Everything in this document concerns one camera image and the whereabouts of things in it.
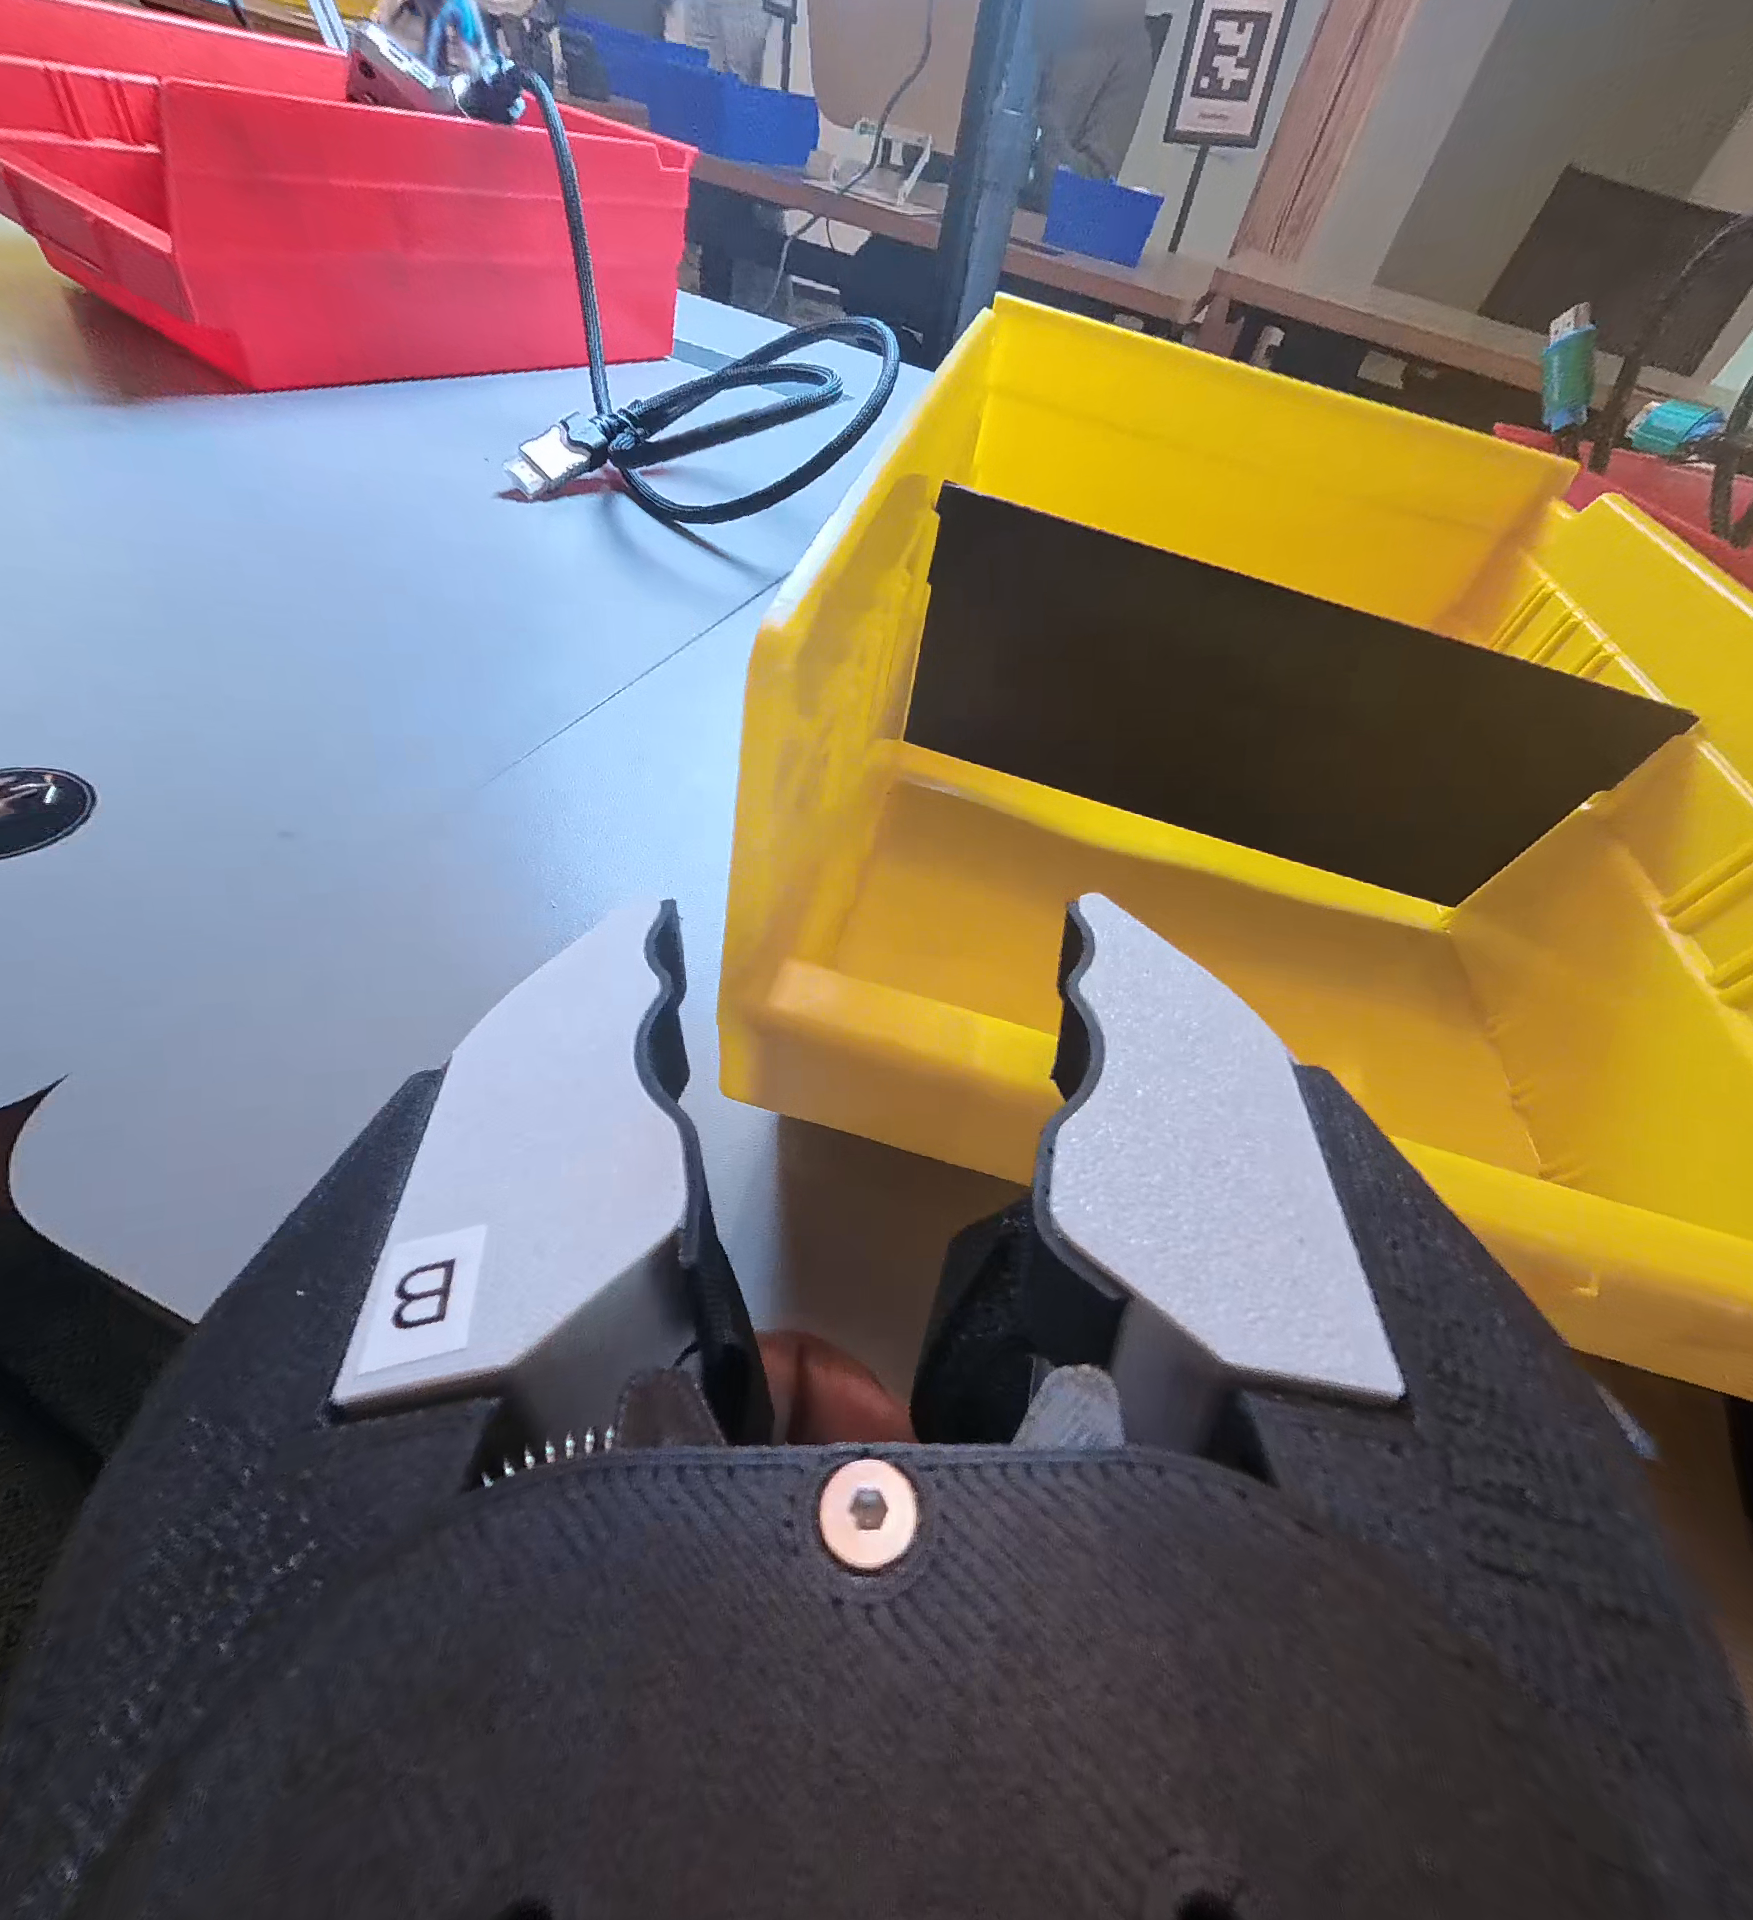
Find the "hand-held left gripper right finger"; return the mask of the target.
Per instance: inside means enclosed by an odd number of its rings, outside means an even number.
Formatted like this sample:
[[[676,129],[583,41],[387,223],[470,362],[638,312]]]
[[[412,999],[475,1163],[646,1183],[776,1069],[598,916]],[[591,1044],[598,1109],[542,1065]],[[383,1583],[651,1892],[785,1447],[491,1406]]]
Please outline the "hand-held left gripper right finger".
[[[1027,1195],[948,1250],[912,1435],[1202,1450],[1242,1391],[1399,1406],[1292,1051],[1106,896],[1065,911],[1059,996],[1063,1102]]]

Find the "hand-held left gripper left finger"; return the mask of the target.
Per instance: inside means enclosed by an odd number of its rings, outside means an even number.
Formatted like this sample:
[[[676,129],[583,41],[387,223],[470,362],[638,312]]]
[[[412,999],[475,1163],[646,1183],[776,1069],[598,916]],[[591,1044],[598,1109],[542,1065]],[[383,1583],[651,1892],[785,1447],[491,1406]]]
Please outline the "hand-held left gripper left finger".
[[[332,1380],[338,1418],[505,1402],[600,1441],[626,1380],[683,1371],[719,1440],[776,1410],[719,1244],[681,1039],[675,899],[626,902],[457,1044]]]

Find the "yellow plastic bin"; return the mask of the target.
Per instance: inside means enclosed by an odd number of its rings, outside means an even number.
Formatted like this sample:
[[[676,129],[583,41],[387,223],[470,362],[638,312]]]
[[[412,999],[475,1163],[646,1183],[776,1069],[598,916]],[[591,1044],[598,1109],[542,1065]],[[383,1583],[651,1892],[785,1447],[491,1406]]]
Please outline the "yellow plastic bin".
[[[1753,591],[1574,467],[1000,296],[754,638],[735,1098],[1386,1398],[1298,1073],[1588,1356],[1753,1405]]]

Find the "red plastic bin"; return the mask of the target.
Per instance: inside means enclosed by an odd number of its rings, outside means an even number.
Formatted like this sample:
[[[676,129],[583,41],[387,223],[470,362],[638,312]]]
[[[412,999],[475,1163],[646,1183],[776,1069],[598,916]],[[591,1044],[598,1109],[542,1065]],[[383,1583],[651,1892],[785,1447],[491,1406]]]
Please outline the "red plastic bin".
[[[1709,524],[1709,463],[1670,463],[1648,454],[1616,448],[1609,471],[1594,473],[1581,467],[1567,487],[1567,506],[1581,513],[1605,493],[1626,493],[1640,513],[1692,544],[1709,562],[1753,588],[1753,544],[1734,545]]]
[[[583,365],[537,104],[376,106],[312,41],[0,2],[0,217],[249,389]]]

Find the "person's left hand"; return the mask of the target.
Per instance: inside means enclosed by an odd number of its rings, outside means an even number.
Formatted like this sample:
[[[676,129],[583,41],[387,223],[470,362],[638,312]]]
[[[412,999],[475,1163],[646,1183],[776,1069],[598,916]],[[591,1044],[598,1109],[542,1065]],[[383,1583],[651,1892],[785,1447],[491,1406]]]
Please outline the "person's left hand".
[[[812,1333],[762,1333],[771,1440],[785,1447],[912,1441],[912,1418],[859,1356]]]

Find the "black bin divider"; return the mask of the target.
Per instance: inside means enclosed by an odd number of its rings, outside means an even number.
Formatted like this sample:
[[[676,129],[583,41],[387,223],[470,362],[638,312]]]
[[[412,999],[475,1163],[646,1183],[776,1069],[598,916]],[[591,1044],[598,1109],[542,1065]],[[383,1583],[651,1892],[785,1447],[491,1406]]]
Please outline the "black bin divider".
[[[906,741],[1459,906],[1696,714],[961,485]]]

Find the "wooden desk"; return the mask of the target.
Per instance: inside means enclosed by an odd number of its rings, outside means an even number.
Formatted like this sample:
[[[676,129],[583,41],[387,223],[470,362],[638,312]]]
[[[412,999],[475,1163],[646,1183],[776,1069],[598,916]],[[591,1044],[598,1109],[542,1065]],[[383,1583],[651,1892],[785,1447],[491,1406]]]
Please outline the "wooden desk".
[[[1404,362],[1445,365],[1529,394],[1542,387],[1542,332],[1358,277],[1306,271],[1270,252],[1237,252],[1212,271],[1201,314],[1201,350],[1234,354],[1256,312],[1270,324],[1309,324]]]
[[[739,192],[750,202],[794,214],[817,228],[845,228],[878,236],[912,252],[932,252],[940,242],[943,186],[898,199],[891,173],[880,169],[853,191],[833,191],[823,156],[809,167],[754,167],[727,156],[698,152],[691,176],[704,186]],[[1024,301],[1083,309],[1098,319],[1129,319],[1154,334],[1175,337],[1201,324],[1220,264],[1195,252],[1144,249],[1139,265],[1046,244],[1044,220],[1033,209],[1012,214],[1001,259],[1001,289]]]

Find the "blue plastic bin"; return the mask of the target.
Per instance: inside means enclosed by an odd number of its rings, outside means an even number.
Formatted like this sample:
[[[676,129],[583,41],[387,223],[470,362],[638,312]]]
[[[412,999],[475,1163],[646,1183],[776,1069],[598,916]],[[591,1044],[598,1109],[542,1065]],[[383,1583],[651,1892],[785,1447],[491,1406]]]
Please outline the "blue plastic bin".
[[[651,131],[734,162],[801,169],[819,145],[819,110],[789,93],[719,71],[709,53],[635,33],[591,12],[568,12],[565,28],[593,41],[607,93],[646,106]]]
[[[1059,167],[1046,186],[1042,244],[1134,271],[1160,202],[1160,192]]]

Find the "silver adapter hub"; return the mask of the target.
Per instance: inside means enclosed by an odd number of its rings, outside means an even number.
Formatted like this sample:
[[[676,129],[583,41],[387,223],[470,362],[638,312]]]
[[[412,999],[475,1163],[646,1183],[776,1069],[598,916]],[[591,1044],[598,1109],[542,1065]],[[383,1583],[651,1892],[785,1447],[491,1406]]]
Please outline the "silver adapter hub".
[[[376,21],[353,25],[343,96],[509,129],[525,110],[525,71],[498,53],[476,11],[445,5],[427,18],[421,53]]]

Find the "black and white tag sign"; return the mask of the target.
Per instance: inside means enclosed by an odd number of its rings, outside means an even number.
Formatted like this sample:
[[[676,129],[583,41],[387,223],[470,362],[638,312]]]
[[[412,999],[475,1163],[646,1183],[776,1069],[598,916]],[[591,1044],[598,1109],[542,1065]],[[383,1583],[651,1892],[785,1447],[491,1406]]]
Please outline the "black and white tag sign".
[[[1175,202],[1169,252],[1179,252],[1202,167],[1212,152],[1256,152],[1271,118],[1271,93],[1298,2],[1194,2],[1175,87],[1169,93],[1166,141],[1189,148],[1189,173]]]

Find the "dark steel post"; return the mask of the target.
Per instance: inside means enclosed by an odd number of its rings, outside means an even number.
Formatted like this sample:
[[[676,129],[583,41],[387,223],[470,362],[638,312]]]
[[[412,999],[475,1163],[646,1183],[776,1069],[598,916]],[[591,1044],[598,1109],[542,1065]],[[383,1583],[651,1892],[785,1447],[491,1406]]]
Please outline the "dark steel post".
[[[983,2],[943,192],[927,362],[937,365],[996,296],[1033,156],[1033,2]]]

